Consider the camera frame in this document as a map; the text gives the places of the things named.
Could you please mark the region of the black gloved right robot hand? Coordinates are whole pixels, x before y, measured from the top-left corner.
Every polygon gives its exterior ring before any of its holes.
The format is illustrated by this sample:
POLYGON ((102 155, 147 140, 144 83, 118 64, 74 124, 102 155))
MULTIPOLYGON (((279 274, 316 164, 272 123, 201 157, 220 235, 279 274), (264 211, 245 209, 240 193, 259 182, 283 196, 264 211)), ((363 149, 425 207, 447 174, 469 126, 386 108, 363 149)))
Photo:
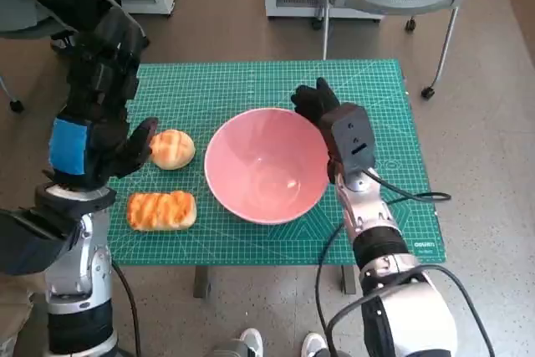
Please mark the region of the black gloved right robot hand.
POLYGON ((332 125, 331 114, 340 107, 340 102, 327 80, 319 77, 314 87, 299 85, 290 96, 294 111, 310 121, 321 131, 332 125))

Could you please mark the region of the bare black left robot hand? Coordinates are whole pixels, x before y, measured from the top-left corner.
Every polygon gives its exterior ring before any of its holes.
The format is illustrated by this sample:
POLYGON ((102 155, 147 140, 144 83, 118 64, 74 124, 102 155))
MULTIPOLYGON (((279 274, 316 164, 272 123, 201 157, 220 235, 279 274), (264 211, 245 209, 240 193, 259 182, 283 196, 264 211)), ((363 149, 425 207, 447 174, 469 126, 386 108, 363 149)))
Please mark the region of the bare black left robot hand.
POLYGON ((105 186, 111 177, 138 171, 150 158, 156 117, 130 129, 127 103, 137 77, 146 39, 140 26, 112 7, 92 32, 81 33, 74 47, 66 105, 53 122, 47 176, 77 191, 105 186))

